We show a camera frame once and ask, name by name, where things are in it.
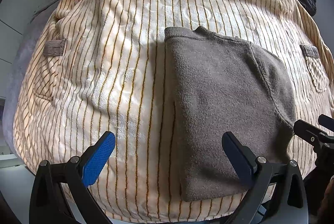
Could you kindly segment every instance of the fabric pocket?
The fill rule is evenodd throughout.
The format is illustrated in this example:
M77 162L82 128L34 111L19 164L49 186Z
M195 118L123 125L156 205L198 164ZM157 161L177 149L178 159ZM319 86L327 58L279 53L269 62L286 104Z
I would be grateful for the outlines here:
M300 45L315 90L319 93L327 90L329 79L321 63L317 47Z
M37 63L36 75L34 77L33 91L36 96L52 100L63 51L63 40L51 40L45 43L44 51Z

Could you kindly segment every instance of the blue gripper pad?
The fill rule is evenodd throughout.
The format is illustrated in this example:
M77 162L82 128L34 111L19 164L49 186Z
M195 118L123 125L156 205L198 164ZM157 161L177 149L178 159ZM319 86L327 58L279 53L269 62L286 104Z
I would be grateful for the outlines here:
M115 135L112 132L105 132L96 144L92 146L94 152L82 168L82 182L85 187L96 182L115 148L115 142Z

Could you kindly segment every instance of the metal screw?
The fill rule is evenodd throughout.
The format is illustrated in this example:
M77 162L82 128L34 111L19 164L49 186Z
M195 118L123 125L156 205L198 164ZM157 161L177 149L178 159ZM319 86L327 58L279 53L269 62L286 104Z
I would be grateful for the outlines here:
M78 156L73 156L71 159L70 159L71 163L77 163L79 162L79 157Z
M42 162L40 162L39 164L41 167L44 167L47 165L47 160L43 160Z
M292 165L293 167L296 167L298 164L295 160L291 160L290 165Z
M263 156L260 156L258 157L258 162L264 164L265 162L267 162L267 159L265 159Z

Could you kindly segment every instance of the gray sweater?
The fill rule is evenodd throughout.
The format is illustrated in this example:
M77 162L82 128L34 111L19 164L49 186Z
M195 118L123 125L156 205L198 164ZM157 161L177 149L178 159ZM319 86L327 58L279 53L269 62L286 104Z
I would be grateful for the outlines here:
M248 41L201 26L165 29L174 87L182 199L246 190L224 154L231 131L255 155L287 161L296 120L291 82L281 60Z

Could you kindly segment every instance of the striped blanket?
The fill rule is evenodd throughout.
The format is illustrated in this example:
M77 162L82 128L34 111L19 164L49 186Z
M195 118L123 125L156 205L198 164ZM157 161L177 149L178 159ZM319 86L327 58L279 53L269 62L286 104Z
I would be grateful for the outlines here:
M36 44L15 113L14 145L29 169L81 155L109 130L116 148L90 187L108 216L201 221L235 210L243 193L194 202L180 196L164 29L199 25L278 56L298 119L318 126L320 114L333 117L332 54L298 0L61 0ZM43 55L48 40L65 40L62 56ZM293 137L287 150L303 176L314 167L310 144Z

